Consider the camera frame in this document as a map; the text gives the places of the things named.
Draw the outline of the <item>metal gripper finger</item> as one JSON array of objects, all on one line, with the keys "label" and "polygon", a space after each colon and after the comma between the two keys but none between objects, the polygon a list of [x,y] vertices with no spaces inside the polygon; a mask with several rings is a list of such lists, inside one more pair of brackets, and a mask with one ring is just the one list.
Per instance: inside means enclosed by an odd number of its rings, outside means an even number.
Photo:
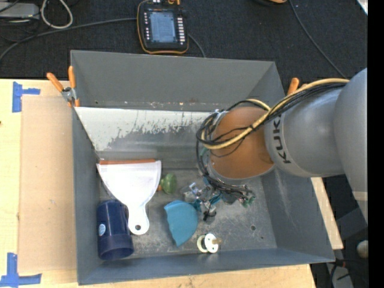
[{"label": "metal gripper finger", "polygon": [[202,194],[203,190],[195,182],[182,188],[182,198],[186,202],[195,202]]},{"label": "metal gripper finger", "polygon": [[215,205],[210,201],[200,203],[200,212],[203,221],[214,221],[217,214]]}]

